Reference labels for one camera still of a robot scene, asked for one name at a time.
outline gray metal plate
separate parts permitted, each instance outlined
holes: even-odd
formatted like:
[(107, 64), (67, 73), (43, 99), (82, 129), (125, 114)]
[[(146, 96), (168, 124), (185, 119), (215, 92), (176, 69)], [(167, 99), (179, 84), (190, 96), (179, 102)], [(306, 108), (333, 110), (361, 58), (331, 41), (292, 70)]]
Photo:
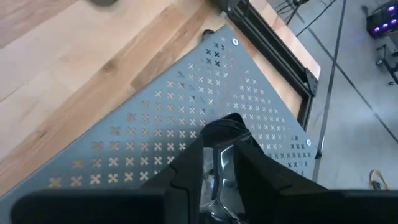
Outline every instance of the gray metal plate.
[(234, 34), (223, 27), (8, 192), (135, 188), (156, 175), (206, 123), (238, 112), (264, 152), (311, 178), (316, 149)]

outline screw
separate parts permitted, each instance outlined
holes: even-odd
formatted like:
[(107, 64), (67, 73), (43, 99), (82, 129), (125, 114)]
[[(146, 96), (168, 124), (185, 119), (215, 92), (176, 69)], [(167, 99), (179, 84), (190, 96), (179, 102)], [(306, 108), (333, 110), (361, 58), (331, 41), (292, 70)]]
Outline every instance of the screw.
[(237, 40), (236, 38), (233, 38), (233, 39), (232, 39), (232, 44), (234, 44), (234, 45), (238, 45), (238, 44), (239, 44), (239, 42), (238, 42), (238, 40)]

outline gray floor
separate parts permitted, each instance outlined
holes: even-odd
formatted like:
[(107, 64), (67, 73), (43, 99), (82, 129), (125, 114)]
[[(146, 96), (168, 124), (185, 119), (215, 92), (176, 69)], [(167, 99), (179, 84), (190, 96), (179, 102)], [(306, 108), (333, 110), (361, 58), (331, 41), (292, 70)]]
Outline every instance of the gray floor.
[[(272, 0), (271, 5), (277, 7), (283, 1)], [(310, 0), (289, 27), (299, 34), (329, 2)], [(298, 36), (322, 68), (308, 133), (321, 145), (322, 123), (326, 124), (317, 182), (329, 189), (368, 189), (371, 169), (381, 170), (390, 187), (398, 189), (394, 175), (398, 170), (398, 86), (389, 86), (391, 76), (374, 64), (377, 44), (366, 33), (361, 10), (362, 4), (374, 9), (384, 2), (336, 0)]]

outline yellow cable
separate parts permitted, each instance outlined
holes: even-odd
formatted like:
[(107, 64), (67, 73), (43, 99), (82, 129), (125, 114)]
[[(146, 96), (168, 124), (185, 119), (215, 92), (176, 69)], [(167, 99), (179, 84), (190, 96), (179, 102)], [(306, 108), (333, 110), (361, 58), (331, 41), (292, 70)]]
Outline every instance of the yellow cable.
[(384, 186), (386, 186), (386, 190), (390, 190), (390, 187), (387, 185), (386, 181), (384, 180), (383, 175), (381, 174), (381, 172), (380, 172), (378, 169), (373, 169), (373, 170), (371, 171), (371, 173), (370, 173), (370, 176), (369, 176), (369, 178), (370, 178), (369, 184), (370, 184), (370, 186), (371, 186), (371, 189), (374, 190), (373, 185), (372, 185), (372, 181), (373, 181), (374, 175), (377, 175), (377, 176), (380, 177), (381, 181), (383, 181)]

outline wooden floor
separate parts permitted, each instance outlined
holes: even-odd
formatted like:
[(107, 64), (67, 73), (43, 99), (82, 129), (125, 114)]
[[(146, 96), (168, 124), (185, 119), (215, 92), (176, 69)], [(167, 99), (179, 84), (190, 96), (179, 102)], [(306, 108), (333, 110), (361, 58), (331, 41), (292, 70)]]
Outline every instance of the wooden floor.
[[(253, 6), (316, 76), (320, 67), (264, 0)], [(297, 115), (301, 98), (205, 0), (0, 2), (0, 195), (228, 23)]]

